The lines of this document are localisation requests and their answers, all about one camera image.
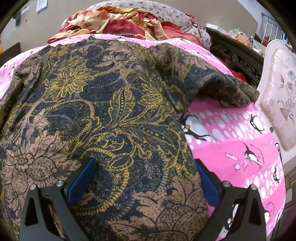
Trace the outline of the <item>dark floral patterned garment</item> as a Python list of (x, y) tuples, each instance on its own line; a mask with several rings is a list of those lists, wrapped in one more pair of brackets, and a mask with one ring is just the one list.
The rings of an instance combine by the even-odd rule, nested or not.
[(97, 172), (73, 211), (93, 240), (193, 240), (209, 216), (178, 114), (196, 96), (259, 93), (168, 43), (86, 40), (18, 66), (1, 99), (1, 231), (18, 240), (29, 187)]

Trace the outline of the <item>floral grey pillow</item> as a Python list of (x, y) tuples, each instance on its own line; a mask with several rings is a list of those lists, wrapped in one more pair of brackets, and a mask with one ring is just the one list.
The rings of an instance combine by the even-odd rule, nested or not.
[(137, 8), (147, 11), (159, 18), (161, 22), (168, 21), (177, 25), (184, 33), (189, 33), (197, 37), (202, 47), (209, 50), (211, 47), (211, 37), (205, 28), (199, 26), (194, 16), (189, 16), (163, 3), (155, 1), (103, 1), (89, 6), (88, 10), (95, 10), (103, 6), (114, 6), (119, 8)]

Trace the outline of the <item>metal stair railing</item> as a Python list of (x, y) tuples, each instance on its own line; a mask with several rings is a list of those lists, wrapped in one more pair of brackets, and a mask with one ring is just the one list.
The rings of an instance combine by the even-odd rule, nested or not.
[(288, 40), (287, 35), (280, 27), (280, 25), (276, 22), (276, 20), (264, 13), (261, 13), (261, 16), (263, 27), (261, 44), (267, 46), (268, 43), (272, 40), (282, 40), (289, 45), (290, 41)]

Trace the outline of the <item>pink penguin bed sheet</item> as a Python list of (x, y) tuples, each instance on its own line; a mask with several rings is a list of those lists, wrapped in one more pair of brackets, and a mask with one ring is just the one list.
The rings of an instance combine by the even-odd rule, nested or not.
[[(1, 99), (11, 84), (15, 70), (23, 61), (48, 46), (73, 44), (89, 37), (128, 41), (144, 47), (168, 43), (202, 58), (222, 73), (233, 77), (211, 53), (182, 39), (153, 42), (104, 34), (82, 35), (31, 49), (9, 60), (1, 67)], [(265, 118), (255, 107), (255, 102), (240, 108), (199, 95), (189, 105), (187, 112), (178, 114), (178, 118), (194, 162), (200, 159), (221, 181), (227, 180), (235, 187), (247, 188), (254, 184), (258, 188), (267, 236), (282, 214), (285, 205), (285, 183), (280, 154), (272, 134), (268, 131)], [(211, 207), (206, 199), (205, 203), (210, 218), (214, 207)], [(49, 209), (60, 236), (69, 240), (53, 207), (49, 206)]]

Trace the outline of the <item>dark carved wooden headboard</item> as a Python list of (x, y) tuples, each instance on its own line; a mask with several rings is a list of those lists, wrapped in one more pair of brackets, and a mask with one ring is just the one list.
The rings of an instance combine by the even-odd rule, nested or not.
[(257, 88), (262, 75), (264, 58), (246, 45), (217, 30), (211, 28), (206, 30), (212, 41), (210, 52), (223, 60), (231, 70), (242, 73), (248, 84)]

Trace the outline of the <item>red orange crumpled blanket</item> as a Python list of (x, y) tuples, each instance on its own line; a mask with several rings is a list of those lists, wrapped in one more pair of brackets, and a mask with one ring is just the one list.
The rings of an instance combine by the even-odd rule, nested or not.
[(67, 18), (65, 26), (47, 43), (85, 34), (111, 34), (140, 40), (162, 41), (182, 38), (204, 46), (191, 33), (185, 33), (170, 21), (160, 21), (152, 13), (137, 8), (103, 6), (96, 10), (78, 11)]

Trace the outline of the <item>dark wooden footboard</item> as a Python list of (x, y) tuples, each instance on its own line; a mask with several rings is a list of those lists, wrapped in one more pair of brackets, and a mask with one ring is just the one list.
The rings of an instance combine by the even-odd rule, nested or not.
[(0, 54), (0, 67), (3, 66), (7, 61), (12, 59), (21, 53), (21, 45), (20, 42), (17, 42), (6, 51)]

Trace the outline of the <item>white upholstered floral chair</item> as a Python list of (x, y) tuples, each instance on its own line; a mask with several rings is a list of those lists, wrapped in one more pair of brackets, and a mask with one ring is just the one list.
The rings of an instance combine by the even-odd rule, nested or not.
[(295, 53), (286, 42), (271, 41), (265, 50), (263, 70), (255, 105), (273, 128), (285, 164), (295, 157)]

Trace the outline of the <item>wall calendar paper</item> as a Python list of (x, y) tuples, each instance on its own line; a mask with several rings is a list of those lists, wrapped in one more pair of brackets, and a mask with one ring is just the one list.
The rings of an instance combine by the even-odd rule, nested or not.
[(48, 7), (48, 0), (37, 0), (36, 13), (39, 14), (40, 12), (46, 10), (47, 7)]

